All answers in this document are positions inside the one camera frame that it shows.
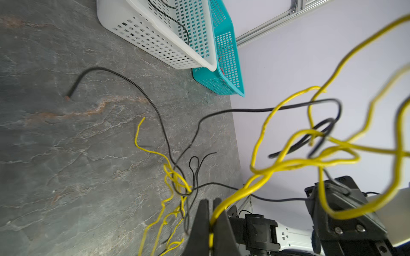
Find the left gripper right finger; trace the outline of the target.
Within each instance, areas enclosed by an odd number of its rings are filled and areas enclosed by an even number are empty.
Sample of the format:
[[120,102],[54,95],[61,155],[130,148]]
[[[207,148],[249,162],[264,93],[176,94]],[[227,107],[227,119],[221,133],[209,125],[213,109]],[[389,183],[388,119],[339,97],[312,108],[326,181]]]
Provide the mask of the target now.
[[217,218],[212,231],[214,234],[213,256],[240,256],[240,251],[225,210]]

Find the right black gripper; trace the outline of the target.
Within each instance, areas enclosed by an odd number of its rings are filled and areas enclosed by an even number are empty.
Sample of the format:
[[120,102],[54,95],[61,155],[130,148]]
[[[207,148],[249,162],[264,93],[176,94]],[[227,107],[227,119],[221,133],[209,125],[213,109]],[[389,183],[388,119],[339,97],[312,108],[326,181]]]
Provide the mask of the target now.
[[407,256],[410,190],[390,196],[362,192],[350,176],[305,190],[313,221],[312,248],[322,256]]

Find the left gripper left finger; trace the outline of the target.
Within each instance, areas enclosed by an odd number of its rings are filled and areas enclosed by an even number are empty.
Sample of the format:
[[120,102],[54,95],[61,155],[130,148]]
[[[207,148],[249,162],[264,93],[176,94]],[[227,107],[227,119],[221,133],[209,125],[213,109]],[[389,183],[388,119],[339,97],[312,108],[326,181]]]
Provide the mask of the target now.
[[209,255],[209,201],[200,201],[191,234],[182,256],[208,256]]

